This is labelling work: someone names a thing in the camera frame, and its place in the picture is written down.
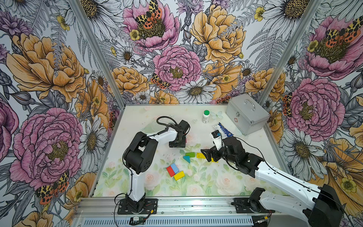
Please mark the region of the green rectangular block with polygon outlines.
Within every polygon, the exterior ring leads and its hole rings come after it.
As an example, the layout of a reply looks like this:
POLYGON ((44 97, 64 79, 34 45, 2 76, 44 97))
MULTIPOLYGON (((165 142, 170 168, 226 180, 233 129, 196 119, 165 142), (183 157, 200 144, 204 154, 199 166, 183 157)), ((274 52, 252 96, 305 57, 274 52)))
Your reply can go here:
POLYGON ((187 152, 187 153, 185 153, 185 156, 188 156, 190 158, 194 158, 194 157, 196 157, 196 154, 195 154, 195 152, 187 152))

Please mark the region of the teal triangular block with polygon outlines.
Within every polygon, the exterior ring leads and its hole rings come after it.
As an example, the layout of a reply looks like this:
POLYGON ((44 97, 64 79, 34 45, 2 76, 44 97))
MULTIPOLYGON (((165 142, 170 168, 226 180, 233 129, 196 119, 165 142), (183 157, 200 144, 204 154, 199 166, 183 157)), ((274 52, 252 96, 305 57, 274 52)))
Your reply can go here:
POLYGON ((188 162, 189 164, 191 163, 190 161, 190 156, 183 156, 183 159, 188 162))

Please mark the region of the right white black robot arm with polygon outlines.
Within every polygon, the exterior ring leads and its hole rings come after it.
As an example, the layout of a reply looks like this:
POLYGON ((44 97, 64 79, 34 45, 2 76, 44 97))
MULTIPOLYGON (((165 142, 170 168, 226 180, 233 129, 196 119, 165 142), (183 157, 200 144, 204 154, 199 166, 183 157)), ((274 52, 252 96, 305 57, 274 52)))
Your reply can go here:
POLYGON ((214 146, 202 149, 208 162, 225 161, 232 169, 254 179, 267 182, 286 193, 285 196, 257 187, 246 203, 234 201, 255 213, 277 211, 305 221, 311 227, 338 227, 344 208, 335 189, 300 180, 268 163, 262 156, 245 151, 243 140, 236 137, 213 139, 214 146))

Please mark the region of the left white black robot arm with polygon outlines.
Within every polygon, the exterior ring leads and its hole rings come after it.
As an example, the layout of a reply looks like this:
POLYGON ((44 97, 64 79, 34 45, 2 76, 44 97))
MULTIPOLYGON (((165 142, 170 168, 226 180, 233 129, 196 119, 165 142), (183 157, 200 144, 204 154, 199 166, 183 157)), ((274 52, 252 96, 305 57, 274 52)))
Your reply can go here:
POLYGON ((130 171, 131 180, 129 191, 119 207, 133 213, 146 210, 145 172, 153 163, 158 145, 185 148, 186 136, 191 128, 185 120, 177 123, 169 116, 157 118, 156 123, 164 129, 151 134, 139 131, 123 154, 123 163, 130 171))

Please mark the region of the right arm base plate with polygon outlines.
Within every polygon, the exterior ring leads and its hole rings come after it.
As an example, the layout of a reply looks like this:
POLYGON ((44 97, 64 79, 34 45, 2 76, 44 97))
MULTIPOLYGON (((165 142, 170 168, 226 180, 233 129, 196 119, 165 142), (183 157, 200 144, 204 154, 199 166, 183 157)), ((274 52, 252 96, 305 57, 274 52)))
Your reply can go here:
POLYGON ((231 205, 234 206, 236 213, 275 213, 274 210, 267 210, 258 201, 247 197, 234 198, 231 205))

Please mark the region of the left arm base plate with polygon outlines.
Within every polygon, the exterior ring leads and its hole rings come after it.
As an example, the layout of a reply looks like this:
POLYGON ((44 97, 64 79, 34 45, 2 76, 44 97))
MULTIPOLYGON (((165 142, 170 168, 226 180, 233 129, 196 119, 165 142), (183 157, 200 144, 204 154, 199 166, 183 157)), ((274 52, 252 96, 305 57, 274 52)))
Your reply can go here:
POLYGON ((136 202, 131 199, 121 199, 118 208, 118 215, 154 215, 157 213, 158 199, 141 199, 136 202))

